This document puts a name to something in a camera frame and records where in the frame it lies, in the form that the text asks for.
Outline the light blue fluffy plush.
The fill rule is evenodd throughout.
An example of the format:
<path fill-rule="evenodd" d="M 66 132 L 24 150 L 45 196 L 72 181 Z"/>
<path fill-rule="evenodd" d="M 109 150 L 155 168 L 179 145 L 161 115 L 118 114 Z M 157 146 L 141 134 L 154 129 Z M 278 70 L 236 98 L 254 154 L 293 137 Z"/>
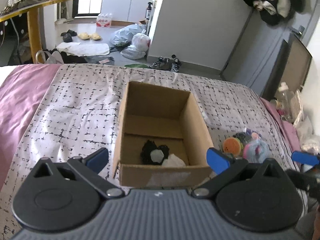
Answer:
<path fill-rule="evenodd" d="M 249 163 L 263 163 L 272 156 L 269 145 L 262 139 L 250 141 L 243 149 L 242 157 Z"/>

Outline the black knitted soft item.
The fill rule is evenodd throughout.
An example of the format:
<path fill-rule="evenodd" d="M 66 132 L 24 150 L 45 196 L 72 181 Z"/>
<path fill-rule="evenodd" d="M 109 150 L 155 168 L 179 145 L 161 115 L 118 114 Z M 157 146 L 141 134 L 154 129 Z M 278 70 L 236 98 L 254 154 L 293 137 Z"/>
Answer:
<path fill-rule="evenodd" d="M 147 140 L 140 154 L 144 165 L 162 165 L 168 159 L 169 148 L 167 145 L 157 146 L 154 141 Z"/>

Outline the orange round plush toy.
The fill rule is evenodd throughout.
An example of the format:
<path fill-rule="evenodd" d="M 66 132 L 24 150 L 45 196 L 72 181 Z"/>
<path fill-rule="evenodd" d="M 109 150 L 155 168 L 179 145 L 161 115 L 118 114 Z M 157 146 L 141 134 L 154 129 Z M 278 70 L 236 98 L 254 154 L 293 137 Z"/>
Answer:
<path fill-rule="evenodd" d="M 230 153 L 234 156 L 240 156 L 242 154 L 244 146 L 238 138 L 229 137 L 223 144 L 222 149 L 224 153 Z"/>

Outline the dark floral fabric item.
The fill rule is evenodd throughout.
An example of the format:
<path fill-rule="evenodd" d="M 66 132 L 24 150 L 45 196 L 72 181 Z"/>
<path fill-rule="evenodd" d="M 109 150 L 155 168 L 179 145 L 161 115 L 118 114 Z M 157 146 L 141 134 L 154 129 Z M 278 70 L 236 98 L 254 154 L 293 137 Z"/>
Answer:
<path fill-rule="evenodd" d="M 262 135 L 260 133 L 249 128 L 245 128 L 243 132 L 234 134 L 233 137 L 243 144 L 247 144 L 253 140 L 262 139 Z"/>

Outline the clear plastic bottle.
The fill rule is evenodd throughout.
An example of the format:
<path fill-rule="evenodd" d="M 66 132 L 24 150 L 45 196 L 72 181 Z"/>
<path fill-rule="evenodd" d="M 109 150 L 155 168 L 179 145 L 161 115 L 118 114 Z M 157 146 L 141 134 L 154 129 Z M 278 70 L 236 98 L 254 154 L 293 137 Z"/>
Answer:
<path fill-rule="evenodd" d="M 281 82 L 276 91 L 276 100 L 279 102 L 279 113 L 282 119 L 287 122 L 293 122 L 292 110 L 290 106 L 291 99 L 293 98 L 293 91 L 289 90 L 286 82 Z"/>

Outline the dark framed board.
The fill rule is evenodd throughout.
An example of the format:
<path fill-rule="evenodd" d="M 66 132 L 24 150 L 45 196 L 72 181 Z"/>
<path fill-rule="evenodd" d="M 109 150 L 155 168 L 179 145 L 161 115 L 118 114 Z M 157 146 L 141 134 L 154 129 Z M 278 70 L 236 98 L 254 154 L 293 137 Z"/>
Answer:
<path fill-rule="evenodd" d="M 261 97 L 265 100 L 275 98 L 277 89 L 285 82 L 289 90 L 303 89 L 308 75 L 312 56 L 300 38 L 291 33 L 288 41 L 283 41 L 276 62 L 268 78 Z"/>

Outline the pink bed sheet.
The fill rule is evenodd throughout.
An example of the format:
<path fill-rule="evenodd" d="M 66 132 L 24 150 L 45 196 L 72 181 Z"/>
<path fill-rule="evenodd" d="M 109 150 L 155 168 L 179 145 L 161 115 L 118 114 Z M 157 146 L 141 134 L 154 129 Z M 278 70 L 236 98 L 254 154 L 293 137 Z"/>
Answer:
<path fill-rule="evenodd" d="M 5 66 L 1 71 L 1 185 L 17 146 L 62 64 Z"/>

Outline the brown cardboard box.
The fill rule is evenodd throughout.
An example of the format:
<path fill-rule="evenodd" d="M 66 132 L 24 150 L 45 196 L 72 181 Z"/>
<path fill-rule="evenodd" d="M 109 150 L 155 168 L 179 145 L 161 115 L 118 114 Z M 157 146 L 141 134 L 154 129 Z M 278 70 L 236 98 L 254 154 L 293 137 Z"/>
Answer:
<path fill-rule="evenodd" d="M 121 186 L 193 187 L 212 174 L 206 161 L 212 138 L 192 92 L 130 81 L 120 104 L 113 173 Z M 167 146 L 184 162 L 164 167 L 143 161 L 147 141 Z"/>

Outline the grey door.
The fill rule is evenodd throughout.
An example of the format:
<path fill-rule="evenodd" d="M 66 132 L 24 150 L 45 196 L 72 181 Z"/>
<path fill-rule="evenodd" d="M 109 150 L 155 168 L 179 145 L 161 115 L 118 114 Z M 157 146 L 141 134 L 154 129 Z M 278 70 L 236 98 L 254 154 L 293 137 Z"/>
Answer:
<path fill-rule="evenodd" d="M 272 72 L 283 41 L 294 31 L 307 45 L 319 19 L 319 0 L 304 0 L 304 11 L 287 22 L 271 27 L 258 12 L 252 12 L 220 76 L 223 80 L 243 84 L 262 94 Z"/>

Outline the white tote bag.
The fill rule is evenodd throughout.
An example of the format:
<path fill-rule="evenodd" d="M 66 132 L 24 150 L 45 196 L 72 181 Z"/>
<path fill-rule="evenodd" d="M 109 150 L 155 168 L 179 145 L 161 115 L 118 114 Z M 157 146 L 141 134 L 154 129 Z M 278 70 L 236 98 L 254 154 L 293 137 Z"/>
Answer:
<path fill-rule="evenodd" d="M 39 50 L 36 53 L 36 63 L 38 64 L 64 64 L 62 55 L 58 51 L 52 53 L 44 50 Z"/>

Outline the right yellow slipper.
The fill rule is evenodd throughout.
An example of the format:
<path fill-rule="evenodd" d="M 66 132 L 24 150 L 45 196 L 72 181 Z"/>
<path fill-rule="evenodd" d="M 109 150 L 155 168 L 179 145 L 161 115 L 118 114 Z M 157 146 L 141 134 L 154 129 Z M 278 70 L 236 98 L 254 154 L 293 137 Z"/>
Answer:
<path fill-rule="evenodd" d="M 91 37 L 91 39 L 92 39 L 93 41 L 99 41 L 99 40 L 101 40 L 101 36 L 100 36 L 98 33 L 93 33 L 93 34 L 90 35 L 90 37 Z"/>

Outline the blue grey garbage bag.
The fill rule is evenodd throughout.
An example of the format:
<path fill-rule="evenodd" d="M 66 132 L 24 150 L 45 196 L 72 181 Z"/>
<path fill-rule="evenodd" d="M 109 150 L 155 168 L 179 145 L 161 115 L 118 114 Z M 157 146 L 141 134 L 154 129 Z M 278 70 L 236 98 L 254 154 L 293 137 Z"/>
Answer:
<path fill-rule="evenodd" d="M 115 47 L 123 47 L 131 43 L 133 36 L 144 34 L 146 26 L 140 23 L 131 24 L 115 31 L 110 38 L 110 44 Z"/>

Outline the white red plastic bag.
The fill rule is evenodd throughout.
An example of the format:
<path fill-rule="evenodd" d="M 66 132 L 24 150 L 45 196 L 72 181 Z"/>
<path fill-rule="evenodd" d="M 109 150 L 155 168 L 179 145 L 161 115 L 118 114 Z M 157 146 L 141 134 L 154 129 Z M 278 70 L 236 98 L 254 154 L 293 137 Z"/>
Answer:
<path fill-rule="evenodd" d="M 134 45 L 138 51 L 146 52 L 149 49 L 151 39 L 145 34 L 145 30 L 142 33 L 137 33 L 132 38 L 132 45 Z"/>

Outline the white kitchen cabinet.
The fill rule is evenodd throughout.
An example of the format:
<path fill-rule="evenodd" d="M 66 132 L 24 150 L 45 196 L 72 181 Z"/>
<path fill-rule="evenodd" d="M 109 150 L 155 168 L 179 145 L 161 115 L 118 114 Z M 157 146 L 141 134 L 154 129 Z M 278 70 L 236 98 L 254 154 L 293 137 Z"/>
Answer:
<path fill-rule="evenodd" d="M 146 16 L 148 3 L 153 0 L 102 0 L 101 14 L 110 14 L 112 20 L 139 22 Z"/>

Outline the spray bottle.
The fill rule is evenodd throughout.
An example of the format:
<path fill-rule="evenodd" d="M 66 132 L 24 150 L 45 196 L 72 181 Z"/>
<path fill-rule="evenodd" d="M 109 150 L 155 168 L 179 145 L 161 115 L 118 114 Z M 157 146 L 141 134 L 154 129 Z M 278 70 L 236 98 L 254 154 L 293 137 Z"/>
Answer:
<path fill-rule="evenodd" d="M 146 8 L 145 19 L 148 21 L 151 18 L 151 13 L 153 9 L 153 3 L 148 2 L 148 6 Z"/>

